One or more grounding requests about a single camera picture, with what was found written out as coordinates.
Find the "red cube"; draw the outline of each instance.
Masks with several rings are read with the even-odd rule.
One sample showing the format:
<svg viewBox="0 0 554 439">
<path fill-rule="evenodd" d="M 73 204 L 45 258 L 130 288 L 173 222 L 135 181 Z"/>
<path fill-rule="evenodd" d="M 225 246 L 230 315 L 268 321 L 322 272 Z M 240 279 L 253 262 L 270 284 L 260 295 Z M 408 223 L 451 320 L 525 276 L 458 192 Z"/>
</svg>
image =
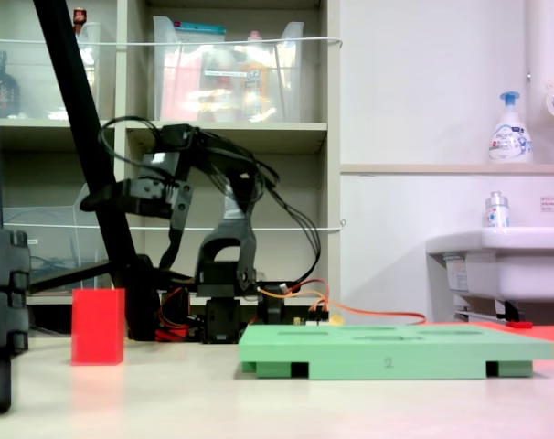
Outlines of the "red cube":
<svg viewBox="0 0 554 439">
<path fill-rule="evenodd" d="M 124 290 L 80 289 L 73 292 L 72 364 L 123 362 Z"/>
</svg>

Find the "small bottle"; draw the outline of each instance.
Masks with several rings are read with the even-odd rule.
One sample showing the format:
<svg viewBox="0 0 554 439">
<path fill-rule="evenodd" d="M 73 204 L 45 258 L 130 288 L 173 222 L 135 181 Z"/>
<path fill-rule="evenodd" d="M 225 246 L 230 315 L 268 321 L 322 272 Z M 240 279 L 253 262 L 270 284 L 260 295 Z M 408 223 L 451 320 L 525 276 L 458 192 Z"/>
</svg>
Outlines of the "small bottle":
<svg viewBox="0 0 554 439">
<path fill-rule="evenodd" d="M 74 33 L 76 34 L 76 39 L 82 30 L 82 26 L 86 23 L 88 15 L 86 14 L 86 9 L 83 7 L 77 7 L 74 9 L 74 17 L 72 18 L 72 23 L 74 24 Z"/>
<path fill-rule="evenodd" d="M 510 227 L 508 198 L 498 192 L 491 192 L 486 199 L 486 227 Z"/>
</svg>

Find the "bottle on shelf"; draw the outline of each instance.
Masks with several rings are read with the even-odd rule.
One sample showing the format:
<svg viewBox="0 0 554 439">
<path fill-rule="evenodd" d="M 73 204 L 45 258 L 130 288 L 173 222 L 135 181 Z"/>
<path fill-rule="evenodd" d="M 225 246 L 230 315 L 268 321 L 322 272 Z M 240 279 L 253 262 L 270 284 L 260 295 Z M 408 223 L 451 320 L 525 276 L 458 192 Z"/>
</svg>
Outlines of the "bottle on shelf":
<svg viewBox="0 0 554 439">
<path fill-rule="evenodd" d="M 244 79 L 244 102 L 242 105 L 244 119 L 248 122 L 262 122 L 274 113 L 268 97 L 269 69 L 263 63 L 266 58 L 262 46 L 261 33 L 250 32 L 249 41 L 259 41 L 247 45 L 247 61 L 240 70 L 246 73 Z"/>
<path fill-rule="evenodd" d="M 511 219 L 508 211 L 508 198 L 500 191 L 490 193 L 486 199 L 486 227 L 510 227 Z"/>
<path fill-rule="evenodd" d="M 6 59 L 6 52 L 0 50 L 0 118 L 17 117 L 21 106 L 19 85 L 6 73 Z"/>
<path fill-rule="evenodd" d="M 78 36 L 80 35 L 80 32 L 82 30 L 82 26 L 86 23 L 88 20 L 88 14 L 86 13 L 86 9 L 83 7 L 77 7 L 74 9 L 74 17 L 72 18 L 72 23 L 74 24 L 74 33 L 76 34 L 76 39 L 78 39 Z"/>
<path fill-rule="evenodd" d="M 516 91 L 500 95 L 505 101 L 506 111 L 495 128 L 493 141 L 488 149 L 489 163 L 532 163 L 533 143 L 521 117 L 516 111 Z"/>
</svg>

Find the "red mat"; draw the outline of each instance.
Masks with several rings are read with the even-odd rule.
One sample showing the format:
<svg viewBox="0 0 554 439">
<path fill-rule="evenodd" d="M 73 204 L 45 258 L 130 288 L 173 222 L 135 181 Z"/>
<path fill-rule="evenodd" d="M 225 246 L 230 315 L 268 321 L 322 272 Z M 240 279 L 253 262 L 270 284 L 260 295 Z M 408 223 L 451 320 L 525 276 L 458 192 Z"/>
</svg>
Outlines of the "red mat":
<svg viewBox="0 0 554 439">
<path fill-rule="evenodd" d="M 441 323 L 431 323 L 430 325 L 442 325 Z M 501 325 L 496 322 L 474 322 L 474 323 L 462 323 L 462 325 L 478 325 L 481 327 L 489 327 L 491 329 L 497 329 L 499 331 L 511 332 L 513 334 L 519 334 L 520 336 L 540 338 L 542 340 L 554 341 L 554 326 L 543 327 L 531 327 L 531 328 L 514 328 Z"/>
</svg>

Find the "pipe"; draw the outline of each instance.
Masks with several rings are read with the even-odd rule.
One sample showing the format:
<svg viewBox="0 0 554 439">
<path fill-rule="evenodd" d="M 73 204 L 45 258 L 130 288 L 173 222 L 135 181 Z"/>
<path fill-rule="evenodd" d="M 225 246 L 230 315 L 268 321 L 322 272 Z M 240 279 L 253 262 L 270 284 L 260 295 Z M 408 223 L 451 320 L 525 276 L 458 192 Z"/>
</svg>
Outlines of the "pipe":
<svg viewBox="0 0 554 439">
<path fill-rule="evenodd" d="M 527 56 L 531 80 L 527 125 L 538 163 L 554 163 L 554 0 L 527 0 Z"/>
</svg>

